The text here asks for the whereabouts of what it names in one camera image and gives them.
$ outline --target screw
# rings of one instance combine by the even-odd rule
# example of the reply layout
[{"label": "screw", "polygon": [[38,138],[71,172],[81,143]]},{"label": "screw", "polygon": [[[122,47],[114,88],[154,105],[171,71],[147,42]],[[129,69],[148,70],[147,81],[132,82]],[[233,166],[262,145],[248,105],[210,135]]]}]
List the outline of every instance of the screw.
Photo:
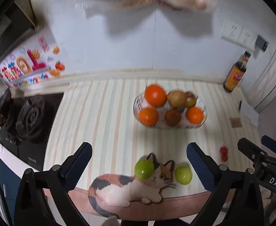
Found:
[{"label": "screw", "polygon": [[25,170],[25,174],[29,174],[29,173],[31,173],[33,170],[31,169],[31,168],[27,168],[26,170]]},{"label": "screw", "polygon": [[60,165],[54,165],[53,167],[51,167],[52,171],[57,171],[61,166]]},{"label": "screw", "polygon": [[222,171],[227,171],[227,169],[228,169],[228,167],[225,166],[225,165],[223,165],[223,164],[220,165],[219,168],[220,168],[220,170],[222,170]]},{"label": "screw", "polygon": [[254,170],[253,170],[252,168],[248,168],[248,172],[249,172],[250,174],[253,174],[253,173],[254,173]]}]

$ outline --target yellow label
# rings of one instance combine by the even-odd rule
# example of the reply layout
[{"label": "yellow label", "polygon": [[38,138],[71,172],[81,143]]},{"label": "yellow label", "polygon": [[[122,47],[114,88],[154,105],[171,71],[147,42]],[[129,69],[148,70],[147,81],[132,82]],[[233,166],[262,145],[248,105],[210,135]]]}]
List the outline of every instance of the yellow label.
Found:
[{"label": "yellow label", "polygon": [[238,67],[233,66],[228,77],[224,82],[225,88],[229,91],[233,91],[234,88],[238,85],[239,81],[242,79],[244,72],[242,72]]}]

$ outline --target black pants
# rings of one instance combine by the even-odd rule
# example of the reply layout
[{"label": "black pants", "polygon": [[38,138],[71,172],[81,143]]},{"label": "black pants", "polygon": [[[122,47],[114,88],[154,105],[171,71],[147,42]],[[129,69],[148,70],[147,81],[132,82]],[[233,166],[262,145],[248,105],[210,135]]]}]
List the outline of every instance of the black pants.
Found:
[{"label": "black pants", "polygon": [[[148,225],[149,225],[149,221],[127,221],[127,220],[121,221],[121,226],[148,226]],[[188,223],[178,218],[154,222],[154,226],[188,226],[188,225],[189,225]]]}]

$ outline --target black stovetop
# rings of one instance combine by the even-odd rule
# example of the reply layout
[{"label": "black stovetop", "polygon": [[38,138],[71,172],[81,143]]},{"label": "black stovetop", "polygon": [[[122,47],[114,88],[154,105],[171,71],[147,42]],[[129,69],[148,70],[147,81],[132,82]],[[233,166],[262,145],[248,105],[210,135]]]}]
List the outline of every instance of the black stovetop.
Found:
[{"label": "black stovetop", "polygon": [[0,143],[42,171],[47,142],[63,93],[13,99],[0,130]]}]

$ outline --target cat tail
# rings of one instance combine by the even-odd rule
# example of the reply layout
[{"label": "cat tail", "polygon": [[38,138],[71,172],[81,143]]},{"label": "cat tail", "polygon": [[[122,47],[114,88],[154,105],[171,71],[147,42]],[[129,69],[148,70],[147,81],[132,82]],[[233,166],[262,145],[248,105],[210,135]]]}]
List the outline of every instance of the cat tail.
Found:
[{"label": "cat tail", "polygon": [[106,211],[104,209],[102,209],[100,207],[100,205],[97,203],[96,201],[96,193],[95,193],[95,188],[89,187],[88,190],[88,198],[89,198],[89,202],[90,205],[92,206],[92,208],[101,216],[103,217],[110,217],[110,216],[116,216],[117,218],[119,218],[119,216],[116,213],[112,213],[109,211]]}]

